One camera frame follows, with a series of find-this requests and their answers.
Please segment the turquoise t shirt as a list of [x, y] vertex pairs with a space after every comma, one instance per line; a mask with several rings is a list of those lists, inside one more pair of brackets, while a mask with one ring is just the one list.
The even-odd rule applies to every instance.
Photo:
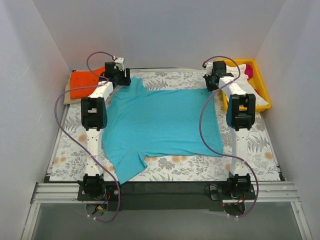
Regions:
[[121, 184], [146, 167], [146, 157], [218, 156], [224, 146], [207, 89], [147, 90], [133, 77], [112, 97], [102, 136]]

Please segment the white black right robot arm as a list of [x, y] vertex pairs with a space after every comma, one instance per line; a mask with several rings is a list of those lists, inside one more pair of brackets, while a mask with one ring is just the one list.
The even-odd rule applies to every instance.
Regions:
[[237, 83], [241, 69], [235, 66], [235, 73], [227, 70], [225, 61], [207, 61], [202, 64], [205, 69], [207, 90], [222, 90], [228, 96], [226, 124], [230, 128], [232, 140], [231, 166], [226, 180], [225, 193], [237, 203], [244, 202], [250, 191], [250, 168], [246, 164], [248, 156], [248, 138], [255, 123], [256, 96], [246, 93]]

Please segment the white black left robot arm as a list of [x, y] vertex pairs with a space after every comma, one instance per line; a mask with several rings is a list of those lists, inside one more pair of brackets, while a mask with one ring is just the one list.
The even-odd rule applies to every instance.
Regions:
[[88, 97], [81, 99], [81, 124], [85, 129], [86, 146], [90, 152], [84, 170], [83, 192], [95, 200], [106, 196], [103, 169], [97, 161], [102, 158], [102, 136], [107, 126], [106, 99], [117, 86], [131, 84], [130, 69], [124, 65], [125, 59], [117, 57], [104, 64], [104, 72], [99, 75], [98, 87]]

